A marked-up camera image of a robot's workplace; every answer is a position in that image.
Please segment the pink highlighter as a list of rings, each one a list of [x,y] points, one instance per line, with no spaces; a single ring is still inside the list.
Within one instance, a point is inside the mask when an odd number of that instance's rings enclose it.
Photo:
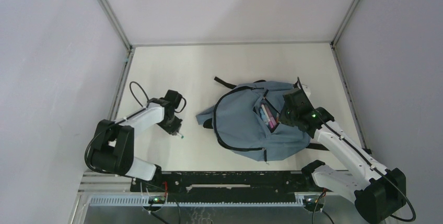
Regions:
[[[272,123],[272,129],[274,129],[277,126],[277,122],[276,122],[273,114],[271,113],[271,110],[269,109],[269,107],[267,105],[264,105],[264,108],[266,109],[267,115],[269,116],[270,123]]]

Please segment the blue student backpack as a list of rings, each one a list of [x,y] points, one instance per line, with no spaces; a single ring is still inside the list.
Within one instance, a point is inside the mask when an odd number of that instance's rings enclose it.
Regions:
[[[311,137],[298,127],[281,124],[272,129],[264,105],[274,118],[284,105],[283,94],[294,84],[258,80],[234,85],[215,77],[216,82],[229,88],[212,107],[196,116],[199,125],[212,129],[220,146],[255,161],[281,161],[304,149],[327,150],[322,144],[311,143]],[[269,121],[266,126],[259,109]]]

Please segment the blue highlighter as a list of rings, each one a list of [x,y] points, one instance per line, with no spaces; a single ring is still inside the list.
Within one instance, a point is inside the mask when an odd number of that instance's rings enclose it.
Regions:
[[[265,125],[269,126],[269,121],[268,121],[267,116],[264,113],[262,108],[259,109],[259,114],[260,114],[260,117],[261,117],[262,121],[265,123]]]

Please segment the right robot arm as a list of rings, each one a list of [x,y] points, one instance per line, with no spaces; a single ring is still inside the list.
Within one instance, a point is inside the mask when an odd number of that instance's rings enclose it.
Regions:
[[[296,126],[330,151],[350,172],[336,171],[320,160],[306,166],[302,185],[310,191],[318,187],[333,191],[352,202],[368,223],[381,223],[408,205],[406,177],[398,168],[388,169],[355,144],[334,117],[324,108],[314,108],[302,88],[283,95],[279,121]]]

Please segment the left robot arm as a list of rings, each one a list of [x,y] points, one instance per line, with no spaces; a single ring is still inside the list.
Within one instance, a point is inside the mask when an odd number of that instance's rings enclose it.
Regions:
[[[86,166],[97,173],[137,178],[149,190],[159,190],[164,182],[161,167],[135,157],[135,138],[154,125],[171,136],[180,135],[182,120],[177,114],[181,104],[187,104],[183,95],[168,90],[164,97],[149,99],[119,120],[101,120],[84,153]]]

